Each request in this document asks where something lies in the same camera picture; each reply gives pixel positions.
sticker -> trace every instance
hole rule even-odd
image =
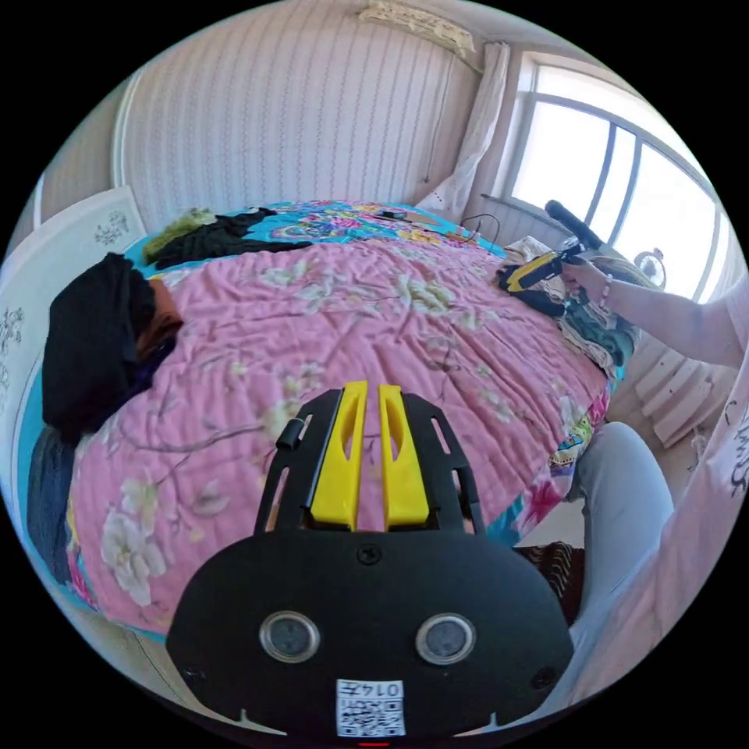
[[[335,721],[342,737],[405,736],[402,681],[347,681],[335,684]]]

brown cloth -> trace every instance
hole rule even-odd
[[[585,549],[555,541],[547,546],[516,546],[515,551],[543,575],[571,627],[580,614],[583,598]]]
[[[172,338],[182,327],[172,294],[161,279],[151,279],[149,286],[154,290],[156,311],[149,326],[138,336],[136,350],[138,361],[145,361],[167,338]]]

person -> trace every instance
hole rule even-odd
[[[575,652],[543,705],[508,728],[597,694],[635,667],[684,614],[728,541],[749,484],[749,275],[708,304],[565,264],[569,289],[690,359],[738,370],[720,420],[674,509],[655,457],[625,424],[597,431],[578,464],[585,580]]]

window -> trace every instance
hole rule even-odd
[[[674,129],[613,83],[536,63],[502,199],[538,214],[557,200],[633,260],[663,253],[666,291],[706,299],[726,261],[728,219]]]

light blue jeans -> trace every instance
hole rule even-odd
[[[570,628],[575,653],[544,704],[502,728],[544,718],[567,706],[606,615],[658,546],[661,529],[673,512],[660,466],[642,438],[625,424],[612,422],[596,431],[578,463],[577,480],[585,497],[585,580],[580,615]]]

